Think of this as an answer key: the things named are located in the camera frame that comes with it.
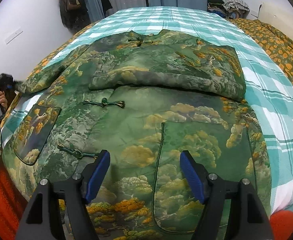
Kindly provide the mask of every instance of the plaid bedsheet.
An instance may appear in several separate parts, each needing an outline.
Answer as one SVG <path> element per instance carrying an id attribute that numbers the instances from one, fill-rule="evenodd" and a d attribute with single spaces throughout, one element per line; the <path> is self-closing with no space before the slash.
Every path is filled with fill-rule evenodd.
<path id="1" fill-rule="evenodd" d="M 293 206 L 293 86 L 264 50 L 232 23 L 216 14 L 177 7 L 121 10 L 97 23 L 47 65 L 63 59 L 74 48 L 116 33 L 158 33 L 162 29 L 185 32 L 215 45 L 235 48 L 246 79 L 245 99 L 252 106 L 265 137 L 272 172 L 272 212 Z M 2 128 L 7 143 L 40 94 L 22 97 Z"/>

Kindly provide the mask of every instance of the patch pocket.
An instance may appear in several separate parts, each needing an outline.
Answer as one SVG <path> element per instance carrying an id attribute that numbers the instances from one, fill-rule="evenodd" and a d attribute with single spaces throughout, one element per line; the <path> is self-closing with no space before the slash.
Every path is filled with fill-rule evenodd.
<path id="1" fill-rule="evenodd" d="M 19 125 L 13 151 L 26 165 L 37 161 L 60 111 L 60 107 L 34 105 Z"/>
<path id="2" fill-rule="evenodd" d="M 183 150 L 188 150 L 209 173 L 231 181 L 248 178 L 256 188 L 254 172 L 248 168 L 253 163 L 246 126 L 231 124 L 225 128 L 222 124 L 202 122 L 162 123 L 152 201 L 152 216 L 161 229 L 193 232 L 204 208 L 181 173 L 179 158 Z M 230 203 L 224 202 L 220 226 L 227 224 Z"/>

